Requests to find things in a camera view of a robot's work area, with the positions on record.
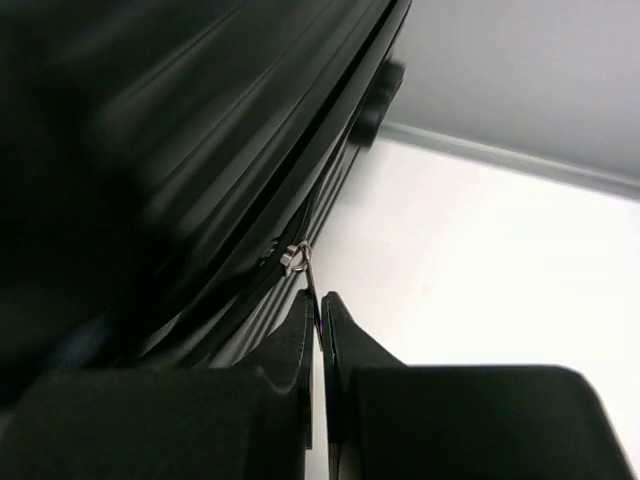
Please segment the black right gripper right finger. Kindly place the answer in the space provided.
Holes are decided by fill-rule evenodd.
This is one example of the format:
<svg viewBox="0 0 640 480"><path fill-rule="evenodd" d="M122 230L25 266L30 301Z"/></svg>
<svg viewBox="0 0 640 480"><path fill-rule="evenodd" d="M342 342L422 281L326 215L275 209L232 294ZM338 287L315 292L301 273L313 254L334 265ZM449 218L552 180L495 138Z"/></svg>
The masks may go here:
<svg viewBox="0 0 640 480"><path fill-rule="evenodd" d="M550 365L409 366L321 303L333 479L630 479L595 391Z"/></svg>

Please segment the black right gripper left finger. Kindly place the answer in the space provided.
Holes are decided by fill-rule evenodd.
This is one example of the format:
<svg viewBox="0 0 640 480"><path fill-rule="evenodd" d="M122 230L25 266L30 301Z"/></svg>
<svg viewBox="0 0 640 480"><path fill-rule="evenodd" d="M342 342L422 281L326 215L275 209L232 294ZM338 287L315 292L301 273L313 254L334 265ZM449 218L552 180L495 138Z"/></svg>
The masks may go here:
<svg viewBox="0 0 640 480"><path fill-rule="evenodd" d="M300 479L314 303L229 368L103 370L36 383L1 439L5 479Z"/></svg>

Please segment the black hard-shell suitcase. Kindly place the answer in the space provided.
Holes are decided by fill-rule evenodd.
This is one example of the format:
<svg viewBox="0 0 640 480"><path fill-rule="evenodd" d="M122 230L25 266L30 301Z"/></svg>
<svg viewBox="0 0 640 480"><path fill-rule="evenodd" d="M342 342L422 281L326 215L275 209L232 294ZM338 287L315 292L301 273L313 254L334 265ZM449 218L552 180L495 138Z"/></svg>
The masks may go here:
<svg viewBox="0 0 640 480"><path fill-rule="evenodd" d="M3 2L2 406L211 363L375 138L410 8Z"/></svg>

